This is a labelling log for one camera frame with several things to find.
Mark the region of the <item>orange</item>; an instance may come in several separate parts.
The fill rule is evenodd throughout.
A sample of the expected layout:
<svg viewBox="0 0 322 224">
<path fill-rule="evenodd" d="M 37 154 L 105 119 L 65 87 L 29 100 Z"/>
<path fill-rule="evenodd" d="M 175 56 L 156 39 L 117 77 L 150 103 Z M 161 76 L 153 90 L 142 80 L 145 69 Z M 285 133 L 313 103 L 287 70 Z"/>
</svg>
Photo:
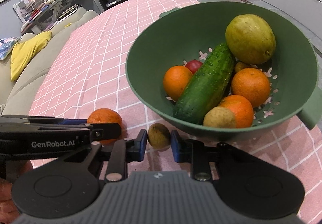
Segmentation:
<svg viewBox="0 0 322 224">
<path fill-rule="evenodd" d="M 245 68 L 251 68 L 251 66 L 248 65 L 248 64 L 245 64 L 244 62 L 239 61 L 235 65 L 234 70 L 235 70 L 236 73 L 238 73 L 238 72 L 240 72 L 241 70 L 243 70 Z"/>
<path fill-rule="evenodd" d="M 173 66 L 163 77 L 163 87 L 166 94 L 177 101 L 192 78 L 193 73 L 185 66 Z"/>
<path fill-rule="evenodd" d="M 117 123 L 122 127 L 121 116 L 109 108 L 100 108 L 93 111 L 87 119 L 88 124 Z"/>
</svg>

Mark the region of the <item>brown kiwi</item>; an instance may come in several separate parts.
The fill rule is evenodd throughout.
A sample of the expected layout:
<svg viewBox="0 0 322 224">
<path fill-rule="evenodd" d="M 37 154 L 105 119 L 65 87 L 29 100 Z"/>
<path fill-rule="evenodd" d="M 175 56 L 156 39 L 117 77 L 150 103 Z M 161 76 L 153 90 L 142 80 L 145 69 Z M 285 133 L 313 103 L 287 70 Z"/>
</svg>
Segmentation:
<svg viewBox="0 0 322 224">
<path fill-rule="evenodd" d="M 164 149 L 171 144 L 171 134 L 166 126 L 160 123 L 152 124 L 148 129 L 148 141 L 154 149 Z"/>
<path fill-rule="evenodd" d="M 236 128 L 234 113 L 225 107 L 214 107 L 204 117 L 204 126 L 212 128 Z"/>
</svg>

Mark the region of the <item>green cucumber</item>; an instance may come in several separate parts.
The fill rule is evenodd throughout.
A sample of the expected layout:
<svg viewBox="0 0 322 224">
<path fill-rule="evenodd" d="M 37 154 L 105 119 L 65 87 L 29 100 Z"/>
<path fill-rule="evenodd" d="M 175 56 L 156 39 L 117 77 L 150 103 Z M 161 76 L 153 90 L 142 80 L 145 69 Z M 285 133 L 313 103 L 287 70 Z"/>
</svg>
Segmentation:
<svg viewBox="0 0 322 224">
<path fill-rule="evenodd" d="M 173 117 L 202 124 L 206 113 L 223 98 L 233 70 L 234 58 L 227 44 L 217 45 L 176 101 Z"/>
</svg>

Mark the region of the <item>large orange mandarin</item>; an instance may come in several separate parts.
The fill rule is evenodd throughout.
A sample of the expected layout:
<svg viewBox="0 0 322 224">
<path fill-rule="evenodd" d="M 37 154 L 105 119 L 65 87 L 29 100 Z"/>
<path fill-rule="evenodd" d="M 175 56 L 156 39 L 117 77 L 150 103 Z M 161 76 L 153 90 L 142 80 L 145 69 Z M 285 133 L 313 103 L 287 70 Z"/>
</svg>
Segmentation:
<svg viewBox="0 0 322 224">
<path fill-rule="evenodd" d="M 255 68 L 244 68 L 237 72 L 231 82 L 233 95 L 245 97 L 257 108 L 268 99 L 271 93 L 271 86 L 268 77 Z"/>
</svg>

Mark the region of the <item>small red tomato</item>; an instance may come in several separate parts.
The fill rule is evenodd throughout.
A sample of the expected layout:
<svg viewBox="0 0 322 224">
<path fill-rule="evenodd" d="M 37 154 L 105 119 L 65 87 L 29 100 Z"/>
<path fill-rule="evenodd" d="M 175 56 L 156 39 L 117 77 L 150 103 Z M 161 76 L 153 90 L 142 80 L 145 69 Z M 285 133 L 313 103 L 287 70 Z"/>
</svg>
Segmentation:
<svg viewBox="0 0 322 224">
<path fill-rule="evenodd" d="M 196 73 L 196 71 L 202 66 L 202 62 L 199 60 L 191 60 L 185 64 L 185 67 L 190 70 L 192 74 Z"/>
</svg>

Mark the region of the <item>large yellow-green pomelo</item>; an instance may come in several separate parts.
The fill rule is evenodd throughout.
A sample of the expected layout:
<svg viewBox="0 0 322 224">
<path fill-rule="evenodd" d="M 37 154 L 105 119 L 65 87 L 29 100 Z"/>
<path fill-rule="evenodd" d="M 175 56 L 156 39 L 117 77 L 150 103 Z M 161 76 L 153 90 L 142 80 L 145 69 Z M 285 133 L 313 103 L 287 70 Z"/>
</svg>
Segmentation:
<svg viewBox="0 0 322 224">
<path fill-rule="evenodd" d="M 263 64 L 276 50 L 272 28 L 266 20 L 254 14 L 233 18 L 226 28 L 225 39 L 232 54 L 246 64 Z"/>
</svg>

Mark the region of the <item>beige sofa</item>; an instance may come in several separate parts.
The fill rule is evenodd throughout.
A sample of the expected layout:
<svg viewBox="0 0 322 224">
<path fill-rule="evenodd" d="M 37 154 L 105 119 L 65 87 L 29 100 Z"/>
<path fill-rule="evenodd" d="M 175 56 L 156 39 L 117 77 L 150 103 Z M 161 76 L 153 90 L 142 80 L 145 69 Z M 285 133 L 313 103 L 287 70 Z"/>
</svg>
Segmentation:
<svg viewBox="0 0 322 224">
<path fill-rule="evenodd" d="M 16 81 L 11 81 L 11 56 L 1 61 L 1 115 L 27 115 L 38 89 L 71 33 L 98 14 L 80 7 L 51 29 L 51 40 L 31 59 Z"/>
</svg>

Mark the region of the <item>pink checked tablecloth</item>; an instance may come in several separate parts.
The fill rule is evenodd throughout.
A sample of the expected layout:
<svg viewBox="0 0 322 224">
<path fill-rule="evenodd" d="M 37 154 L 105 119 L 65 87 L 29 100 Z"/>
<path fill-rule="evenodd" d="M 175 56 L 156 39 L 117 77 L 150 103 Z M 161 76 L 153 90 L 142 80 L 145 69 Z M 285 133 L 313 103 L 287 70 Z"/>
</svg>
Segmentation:
<svg viewBox="0 0 322 224">
<path fill-rule="evenodd" d="M 234 0 L 213 0 L 212 2 Z M 134 138 L 141 129 L 160 123 L 183 137 L 207 144 L 229 142 L 256 157 L 297 176 L 305 189 L 299 216 L 305 223 L 321 221 L 321 130 L 309 129 L 298 118 L 285 120 L 263 135 L 243 140 L 195 137 L 176 128 L 145 105 L 132 91 L 126 76 L 128 52 L 138 36 L 162 13 L 206 3 L 200 0 L 128 0 L 91 19 L 72 32 L 52 64 L 32 103 L 30 114 L 69 119 L 86 119 L 100 108 L 109 108 L 122 118 L 125 138 Z M 263 3 L 246 2 L 284 17 L 307 37 L 290 17 Z M 270 72 L 261 70 L 270 81 Z M 255 115 L 271 99 L 253 109 Z"/>
</svg>

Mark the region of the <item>yellow cushion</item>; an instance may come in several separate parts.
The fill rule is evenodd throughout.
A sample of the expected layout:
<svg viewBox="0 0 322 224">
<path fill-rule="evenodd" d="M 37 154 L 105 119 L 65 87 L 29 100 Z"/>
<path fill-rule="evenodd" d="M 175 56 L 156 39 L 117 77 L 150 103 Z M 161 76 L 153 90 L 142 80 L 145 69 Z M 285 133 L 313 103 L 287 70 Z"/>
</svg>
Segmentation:
<svg viewBox="0 0 322 224">
<path fill-rule="evenodd" d="M 11 52 L 11 81 L 16 81 L 28 63 L 42 50 L 52 38 L 51 31 L 37 34 L 29 40 L 18 43 Z"/>
</svg>

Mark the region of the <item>blue floral cushion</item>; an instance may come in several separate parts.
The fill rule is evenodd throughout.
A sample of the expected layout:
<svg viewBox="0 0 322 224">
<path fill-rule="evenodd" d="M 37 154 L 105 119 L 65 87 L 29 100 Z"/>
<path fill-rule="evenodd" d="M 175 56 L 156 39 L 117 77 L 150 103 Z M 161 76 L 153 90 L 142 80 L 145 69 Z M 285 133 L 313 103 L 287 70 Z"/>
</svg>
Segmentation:
<svg viewBox="0 0 322 224">
<path fill-rule="evenodd" d="M 9 53 L 12 51 L 13 47 L 19 43 L 21 37 L 7 37 L 1 38 L 0 40 L 0 60 L 4 60 Z"/>
</svg>

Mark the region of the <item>cluttered desk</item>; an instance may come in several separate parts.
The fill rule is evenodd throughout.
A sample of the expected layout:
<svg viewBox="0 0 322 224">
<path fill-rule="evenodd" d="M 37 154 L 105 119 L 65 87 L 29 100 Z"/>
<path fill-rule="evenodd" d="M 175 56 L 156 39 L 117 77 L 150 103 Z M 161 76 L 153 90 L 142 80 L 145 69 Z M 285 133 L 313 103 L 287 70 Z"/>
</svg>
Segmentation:
<svg viewBox="0 0 322 224">
<path fill-rule="evenodd" d="M 22 22 L 20 33 L 39 34 L 51 29 L 59 20 L 73 13 L 79 5 L 75 0 L 20 0 L 13 10 Z"/>
</svg>

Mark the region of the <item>green colander bowl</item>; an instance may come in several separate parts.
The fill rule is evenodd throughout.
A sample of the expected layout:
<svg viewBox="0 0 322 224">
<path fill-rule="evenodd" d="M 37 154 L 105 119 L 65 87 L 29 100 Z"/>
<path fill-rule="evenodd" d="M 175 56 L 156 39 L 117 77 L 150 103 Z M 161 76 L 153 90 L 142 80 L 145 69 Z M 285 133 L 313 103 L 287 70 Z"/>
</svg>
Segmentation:
<svg viewBox="0 0 322 224">
<path fill-rule="evenodd" d="M 276 51 L 262 69 L 270 72 L 270 101 L 255 115 L 252 127 L 215 129 L 174 118 L 162 80 L 167 69 L 206 54 L 224 42 L 225 30 L 237 15 L 265 19 L 276 38 Z M 195 4 L 162 13 L 132 44 L 126 76 L 136 96 L 164 120 L 195 137 L 227 141 L 263 135 L 285 120 L 298 118 L 312 129 L 321 118 L 319 65 L 310 41 L 293 23 L 268 9 L 240 2 Z"/>
</svg>

